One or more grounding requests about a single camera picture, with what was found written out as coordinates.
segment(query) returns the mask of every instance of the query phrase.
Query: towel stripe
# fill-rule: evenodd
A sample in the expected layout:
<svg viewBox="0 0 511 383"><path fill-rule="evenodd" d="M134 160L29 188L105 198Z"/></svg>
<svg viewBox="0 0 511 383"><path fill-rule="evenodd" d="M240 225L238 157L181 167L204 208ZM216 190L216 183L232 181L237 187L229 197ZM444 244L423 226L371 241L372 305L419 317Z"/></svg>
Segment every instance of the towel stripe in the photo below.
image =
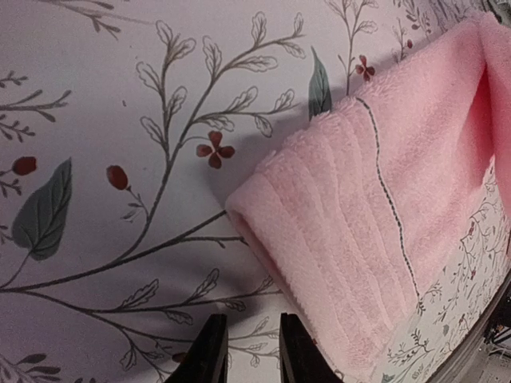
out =
<svg viewBox="0 0 511 383"><path fill-rule="evenodd" d="M405 252L405 241L404 241L403 233L402 233L403 229L402 229L401 220L399 219L398 212L396 210L394 202L392 201L392 198L390 197L389 190L387 189L387 186L385 185L385 182L383 181L382 172L380 171L380 162L379 162L380 161L380 140L379 140L379 136L378 136L378 128L376 126L376 121L374 120L374 115L370 109L370 106L368 104L366 104L366 102L361 98L356 97L355 100L360 102L362 105L364 105L364 108L366 108L367 112L369 113L371 123L373 124L374 138L376 139L376 172L378 173L378 179L380 181L380 185L382 186L382 189L385 192L386 198L389 201L390 209L392 210L394 219L395 219L396 223L398 224L399 242L401 244L402 257L405 259L405 263L408 266L408 271L410 272L412 282L414 283L415 294L417 295L417 299L420 300L421 296L418 293L418 287L417 287L417 282L415 281L414 269L412 268L410 260L408 259L408 256L406 255L406 252Z"/></svg>

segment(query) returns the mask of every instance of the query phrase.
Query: floral tablecloth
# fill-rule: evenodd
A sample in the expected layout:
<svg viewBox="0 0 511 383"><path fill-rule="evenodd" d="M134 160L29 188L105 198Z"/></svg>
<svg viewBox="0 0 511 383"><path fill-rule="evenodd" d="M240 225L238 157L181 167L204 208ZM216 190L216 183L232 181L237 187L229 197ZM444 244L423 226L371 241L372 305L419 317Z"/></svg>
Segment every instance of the floral tablecloth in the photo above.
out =
<svg viewBox="0 0 511 383"><path fill-rule="evenodd" d="M225 199L285 136L481 7L2 0L0 381L162 382L214 312L229 381L279 381L292 308ZM490 170L483 190L374 381L426 381L502 282Z"/></svg>

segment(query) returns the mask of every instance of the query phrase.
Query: towel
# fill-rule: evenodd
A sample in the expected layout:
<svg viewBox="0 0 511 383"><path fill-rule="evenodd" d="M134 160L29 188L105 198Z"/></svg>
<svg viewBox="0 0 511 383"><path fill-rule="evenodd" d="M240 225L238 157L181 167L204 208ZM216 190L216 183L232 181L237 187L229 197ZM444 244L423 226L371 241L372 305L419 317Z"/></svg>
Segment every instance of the towel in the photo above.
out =
<svg viewBox="0 0 511 383"><path fill-rule="evenodd" d="M495 156L511 212L511 30L477 14L286 139L227 201L333 366L369 381Z"/></svg>

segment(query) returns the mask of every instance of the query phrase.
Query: gray stitched line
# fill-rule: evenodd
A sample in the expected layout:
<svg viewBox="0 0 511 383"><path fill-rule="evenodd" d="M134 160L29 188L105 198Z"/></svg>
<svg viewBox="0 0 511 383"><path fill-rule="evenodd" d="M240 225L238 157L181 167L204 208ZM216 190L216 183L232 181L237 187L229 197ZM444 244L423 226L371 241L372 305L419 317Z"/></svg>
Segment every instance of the gray stitched line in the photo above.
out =
<svg viewBox="0 0 511 383"><path fill-rule="evenodd" d="M383 181L382 172L380 171L380 163L379 163L379 161L380 161L380 140L378 137L378 128L376 127L376 121L374 120L374 115L370 109L370 106L368 104L366 104L366 102L361 98L356 97L355 100L360 102L362 105L364 105L364 108L367 109L367 112L369 113L370 120L373 124L374 138L376 139L376 172L378 173L378 179L380 181L380 185L382 186L382 189L385 192L386 198L389 201L390 209L392 210L394 219L395 219L396 223L398 224L399 242L401 244L402 257L405 259L405 263L408 266L408 271L410 272L410 276L412 277L412 282L414 283L415 294L417 295L417 299L420 301L421 296L418 293L418 287L417 287L417 282L415 281L414 270L412 269L410 260L408 259L408 256L406 255L406 252L405 252L405 241L404 241L403 233L402 233L403 230L402 230L401 220L399 219L398 212L396 211L394 202L392 201L392 198L390 197L390 193L385 185L385 182Z"/></svg>

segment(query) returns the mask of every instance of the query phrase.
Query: towel fold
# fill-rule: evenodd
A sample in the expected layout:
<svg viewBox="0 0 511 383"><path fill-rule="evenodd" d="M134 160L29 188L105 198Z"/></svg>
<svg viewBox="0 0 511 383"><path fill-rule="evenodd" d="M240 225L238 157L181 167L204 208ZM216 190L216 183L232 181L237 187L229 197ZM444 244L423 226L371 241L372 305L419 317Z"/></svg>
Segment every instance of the towel fold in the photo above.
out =
<svg viewBox="0 0 511 383"><path fill-rule="evenodd" d="M511 30L478 14L374 77L232 194L319 347L369 380L466 230L495 155L511 211Z"/></svg>

